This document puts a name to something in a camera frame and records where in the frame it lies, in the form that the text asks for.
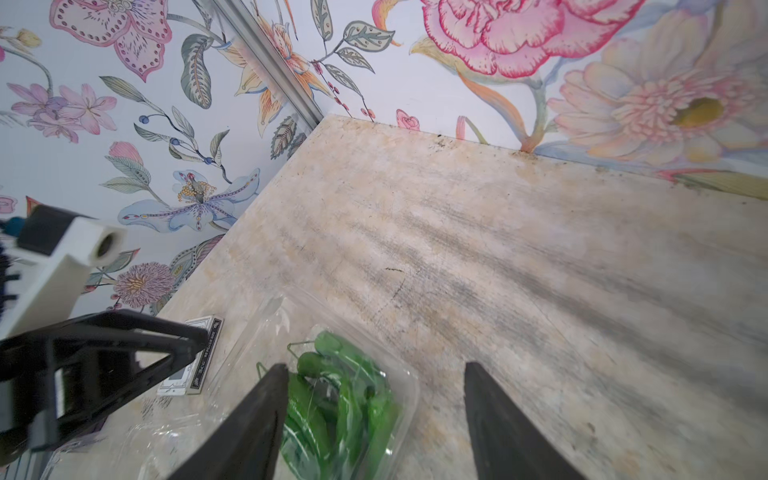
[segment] pink peony flower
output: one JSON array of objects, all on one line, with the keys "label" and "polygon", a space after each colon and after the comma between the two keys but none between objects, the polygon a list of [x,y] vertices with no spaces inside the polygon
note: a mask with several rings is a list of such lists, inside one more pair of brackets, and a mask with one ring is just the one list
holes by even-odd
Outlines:
[{"label": "pink peony flower", "polygon": [[644,0],[422,0],[437,47],[478,73],[527,77],[550,57],[594,53]]},{"label": "pink peony flower", "polygon": [[0,197],[0,214],[12,214],[16,208],[14,197]]},{"label": "pink peony flower", "polygon": [[409,130],[421,131],[419,126],[419,119],[416,117],[409,117],[407,113],[402,110],[398,110],[397,114],[397,126],[400,128],[407,128]]}]

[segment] pink flower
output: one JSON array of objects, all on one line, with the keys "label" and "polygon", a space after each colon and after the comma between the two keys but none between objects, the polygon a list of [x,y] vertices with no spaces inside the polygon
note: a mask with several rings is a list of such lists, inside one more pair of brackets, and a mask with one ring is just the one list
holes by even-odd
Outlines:
[{"label": "pink flower", "polygon": [[422,0],[437,47],[478,73],[527,77],[600,49],[644,0]]},{"label": "pink flower", "polygon": [[76,144],[79,140],[78,134],[74,131],[83,129],[83,126],[74,118],[53,118],[47,113],[35,115],[35,118],[32,119],[29,124],[38,130],[41,130],[44,137],[52,137],[54,135],[60,137],[64,135],[73,144]]},{"label": "pink flower", "polygon": [[7,85],[13,93],[26,100],[11,106],[11,110],[17,114],[35,116],[45,112],[56,118],[56,112],[67,105],[67,101],[62,97],[49,97],[48,91],[38,84],[32,84],[29,88],[24,88],[18,84]]},{"label": "pink flower", "polygon": [[118,100],[115,97],[96,98],[96,93],[89,84],[83,84],[82,89],[83,95],[78,95],[64,85],[58,88],[61,96],[69,102],[69,105],[59,112],[61,116],[79,118],[80,124],[85,127],[85,130],[94,135],[101,133],[99,125],[107,130],[117,130],[117,125],[105,111],[113,109],[118,104]]},{"label": "pink flower", "polygon": [[0,197],[0,214],[12,214],[16,208],[14,197]]},{"label": "pink flower", "polygon": [[124,157],[130,158],[134,162],[140,165],[144,165],[144,161],[141,160],[139,151],[136,150],[133,144],[126,141],[116,141],[109,147],[109,154],[112,157]]},{"label": "pink flower", "polygon": [[397,126],[400,128],[407,128],[409,130],[421,131],[419,126],[419,119],[416,117],[409,117],[407,113],[402,110],[396,112],[397,114]]},{"label": "pink flower", "polygon": [[[728,5],[722,35],[739,31],[739,19],[749,18],[734,11],[740,5]],[[718,161],[725,150],[759,147],[768,124],[768,87],[749,62],[742,68],[702,62],[720,44],[717,34],[709,36],[706,15],[676,10],[643,43],[611,42],[601,61],[564,76],[564,100],[548,102],[559,114],[558,130],[589,155],[652,165]],[[768,52],[768,45],[748,46],[756,55]],[[723,59],[734,57],[723,52]]]},{"label": "pink flower", "polygon": [[171,32],[167,0],[54,0],[51,26],[80,41],[109,47],[129,70],[147,81],[163,66]]},{"label": "pink flower", "polygon": [[118,277],[114,291],[133,308],[157,302],[174,287],[174,276],[168,265],[158,262],[133,265]]}]

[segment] beige stone surface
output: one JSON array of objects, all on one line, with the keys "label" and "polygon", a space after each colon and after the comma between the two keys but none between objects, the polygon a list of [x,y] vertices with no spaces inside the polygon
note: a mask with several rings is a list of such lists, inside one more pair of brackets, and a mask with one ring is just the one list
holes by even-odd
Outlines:
[{"label": "beige stone surface", "polygon": [[161,316],[220,314],[226,348],[268,289],[325,300],[419,372],[397,478],[475,477],[469,360],[589,478],[765,478],[767,220],[760,200],[331,116]]}]

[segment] green leaf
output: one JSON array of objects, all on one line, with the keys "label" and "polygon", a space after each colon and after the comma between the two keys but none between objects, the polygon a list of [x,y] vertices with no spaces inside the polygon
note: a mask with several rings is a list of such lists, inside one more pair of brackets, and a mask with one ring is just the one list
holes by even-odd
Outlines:
[{"label": "green leaf", "polygon": [[120,172],[128,175],[129,178],[139,180],[144,185],[149,185],[152,181],[152,176],[149,174],[149,170],[144,168],[144,165],[137,161],[133,161],[126,157],[111,157],[110,155],[107,155],[104,158],[109,160]]},{"label": "green leaf", "polygon": [[288,147],[288,158],[291,158],[293,154],[296,153],[296,150],[301,147],[301,144],[304,143],[305,140],[306,134],[304,132],[298,134],[296,138],[293,139],[293,141],[290,143],[290,147]]},{"label": "green leaf", "polygon": [[114,259],[114,262],[102,268],[101,271],[104,273],[113,273],[124,269],[134,260],[134,257],[137,253],[139,253],[139,250],[140,249],[137,248],[136,250],[125,250],[124,252],[120,252],[118,258]]},{"label": "green leaf", "polygon": [[362,98],[362,94],[360,93],[360,90],[357,88],[357,85],[355,85],[355,82],[352,81],[349,75],[339,70],[338,68],[334,67],[333,65],[330,65],[327,63],[324,65],[326,66],[326,70],[328,71],[328,73],[330,73],[331,76],[336,79],[336,81],[338,81],[340,84],[344,85],[348,89],[354,90],[360,96],[360,98]]},{"label": "green leaf", "polygon": [[272,153],[270,158],[273,160],[278,158],[293,141],[295,134],[296,121],[293,120],[293,117],[286,117],[272,136]]},{"label": "green leaf", "polygon": [[144,182],[128,177],[115,177],[100,184],[102,187],[111,188],[122,194],[135,194],[139,190],[146,190],[147,185]]},{"label": "green leaf", "polygon": [[203,62],[205,52],[214,40],[206,35],[193,33],[181,45],[184,71],[181,74],[181,88],[192,102],[202,108],[210,108],[210,74]]},{"label": "green leaf", "polygon": [[324,41],[333,37],[333,22],[331,21],[331,12],[328,10],[328,0],[311,0],[312,19],[320,36]]},{"label": "green leaf", "polygon": [[138,125],[134,124],[134,129],[136,130],[136,133],[141,135],[141,137],[145,140],[149,141],[170,141],[170,137],[167,135],[162,134],[156,134],[153,131],[145,130],[142,127],[139,127]]},{"label": "green leaf", "polygon": [[96,287],[99,283],[101,283],[101,278],[104,276],[102,272],[95,272],[88,276],[88,280],[85,280],[85,285],[83,285],[83,291],[81,292],[81,295],[83,293],[92,292],[93,290],[88,290],[89,286]]},{"label": "green leaf", "polygon": [[214,158],[217,164],[221,163],[221,141],[230,131],[220,131],[210,139],[210,156]]},{"label": "green leaf", "polygon": [[337,51],[336,54],[353,67],[368,68],[370,71],[373,71],[371,64],[354,48],[344,47]]},{"label": "green leaf", "polygon": [[122,78],[108,76],[99,78],[104,82],[105,85],[107,85],[107,87],[109,87],[110,90],[120,95],[121,97],[127,98],[128,100],[138,101],[140,103],[147,101],[146,97],[143,96],[141,92],[136,89],[136,87],[129,84]]},{"label": "green leaf", "polygon": [[392,43],[394,31],[381,30],[371,24],[355,20],[344,28],[344,41],[363,51],[381,51]]},{"label": "green leaf", "polygon": [[187,154],[179,151],[176,147],[174,147],[171,144],[168,144],[168,151],[170,152],[170,155],[173,158],[175,158],[176,160],[197,161],[197,162],[203,161],[199,157],[193,157],[192,155],[187,155]]},{"label": "green leaf", "polygon": [[174,118],[176,119],[176,123],[179,124],[179,128],[181,131],[184,132],[187,137],[192,140],[194,138],[194,128],[192,128],[192,124],[181,114],[180,111],[176,107],[171,107],[170,111],[174,113]]}]

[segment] clear plastic container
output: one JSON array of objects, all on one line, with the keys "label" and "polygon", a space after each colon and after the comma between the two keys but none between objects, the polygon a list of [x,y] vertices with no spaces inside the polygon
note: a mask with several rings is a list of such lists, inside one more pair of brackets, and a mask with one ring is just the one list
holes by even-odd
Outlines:
[{"label": "clear plastic container", "polygon": [[[167,408],[155,408],[140,422],[121,432],[99,434],[86,454],[74,449],[62,449],[55,462],[48,465],[50,480],[91,478],[111,480],[162,480],[179,467],[205,442],[211,433],[234,410],[243,397],[258,383],[257,364],[267,368],[286,363],[296,371],[296,358],[286,348],[289,343],[314,340],[324,331],[347,339],[379,367],[386,376],[398,417],[378,468],[367,472],[369,452],[365,449],[353,465],[334,467],[329,480],[384,480],[394,470],[398,454],[419,402],[419,381],[413,368],[382,346],[359,327],[333,313],[319,300],[296,287],[287,287],[268,295],[261,303],[256,317],[245,325],[233,348],[228,352],[216,375],[207,382],[201,396],[174,397]],[[313,344],[296,346],[300,355],[312,351]],[[214,355],[226,352],[216,351]],[[320,391],[316,386],[314,392]],[[365,415],[367,410],[362,406]],[[370,440],[366,429],[364,439]],[[274,478],[294,480],[283,455],[277,461]],[[308,475],[301,480],[319,478]]]},{"label": "clear plastic container", "polygon": [[[365,476],[375,480],[388,478],[419,403],[419,379],[414,369],[359,327],[339,317],[318,299],[296,287],[268,296],[258,310],[257,319],[245,327],[210,384],[207,420],[223,421],[256,385],[259,381],[257,363],[267,368],[275,363],[286,363],[289,370],[295,372],[296,357],[289,352],[287,345],[310,342],[318,334],[329,331],[351,342],[375,362],[386,377],[399,407],[398,418],[375,475],[368,472]],[[301,355],[313,351],[314,347],[312,343],[307,343],[296,345],[292,350],[296,355]],[[367,415],[366,406],[362,406],[362,410]],[[366,429],[364,437],[369,434],[370,431]],[[364,478],[363,470],[368,460],[369,451],[364,449],[352,468],[337,468],[330,478]],[[295,477],[281,455],[275,478]]]}]

